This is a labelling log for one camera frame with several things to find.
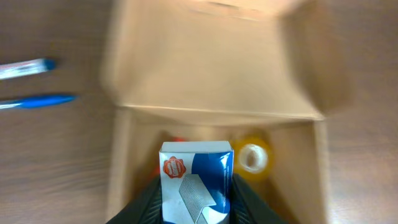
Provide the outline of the cardboard box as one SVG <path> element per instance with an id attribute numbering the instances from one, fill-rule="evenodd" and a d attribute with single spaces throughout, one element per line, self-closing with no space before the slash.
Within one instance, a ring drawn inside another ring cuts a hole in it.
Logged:
<path id="1" fill-rule="evenodd" d="M 162 141 L 263 135 L 299 223 L 330 223 L 326 117 L 350 98 L 326 1 L 115 1 L 101 81 L 117 105 L 107 218 L 137 197 Z"/>

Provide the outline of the blue white staples box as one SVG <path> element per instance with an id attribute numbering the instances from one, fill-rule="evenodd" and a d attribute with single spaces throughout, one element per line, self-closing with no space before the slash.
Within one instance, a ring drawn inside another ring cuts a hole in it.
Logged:
<path id="1" fill-rule="evenodd" d="M 228 223 L 233 161 L 228 141 L 163 143 L 159 151 L 163 222 Z"/>

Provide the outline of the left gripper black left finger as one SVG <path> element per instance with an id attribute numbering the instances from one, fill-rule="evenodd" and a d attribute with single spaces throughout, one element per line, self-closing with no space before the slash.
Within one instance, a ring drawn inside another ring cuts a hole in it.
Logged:
<path id="1" fill-rule="evenodd" d="M 134 200 L 106 224 L 162 224 L 160 176 L 153 178 Z"/>

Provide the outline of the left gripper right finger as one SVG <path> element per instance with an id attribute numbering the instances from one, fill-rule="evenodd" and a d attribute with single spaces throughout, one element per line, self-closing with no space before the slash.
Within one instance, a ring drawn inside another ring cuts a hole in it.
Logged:
<path id="1" fill-rule="evenodd" d="M 229 201 L 230 224 L 287 224 L 238 174 L 233 175 Z"/>

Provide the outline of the blue whiteboard marker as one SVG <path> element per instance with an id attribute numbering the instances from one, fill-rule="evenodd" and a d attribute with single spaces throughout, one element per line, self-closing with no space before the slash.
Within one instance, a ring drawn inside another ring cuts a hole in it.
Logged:
<path id="1" fill-rule="evenodd" d="M 19 78 L 54 70 L 57 63 L 53 59 L 38 58 L 24 62 L 1 65 L 1 80 Z"/>

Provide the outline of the yellow adhesive tape roll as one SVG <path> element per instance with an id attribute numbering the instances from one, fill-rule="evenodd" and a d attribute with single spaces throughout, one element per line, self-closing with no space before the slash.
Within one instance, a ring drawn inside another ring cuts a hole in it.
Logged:
<path id="1" fill-rule="evenodd" d="M 268 143 L 258 136 L 232 140 L 234 173 L 250 182 L 266 180 L 274 163 L 274 154 Z"/>

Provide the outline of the blue ballpoint pen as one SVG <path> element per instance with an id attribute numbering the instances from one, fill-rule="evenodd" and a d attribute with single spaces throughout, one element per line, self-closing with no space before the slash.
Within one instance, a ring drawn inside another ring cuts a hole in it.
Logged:
<path id="1" fill-rule="evenodd" d="M 48 106 L 61 105 L 69 103 L 76 99 L 75 95 L 52 94 L 18 98 L 15 100 L 1 101 L 1 110 L 8 109 L 36 109 Z"/>

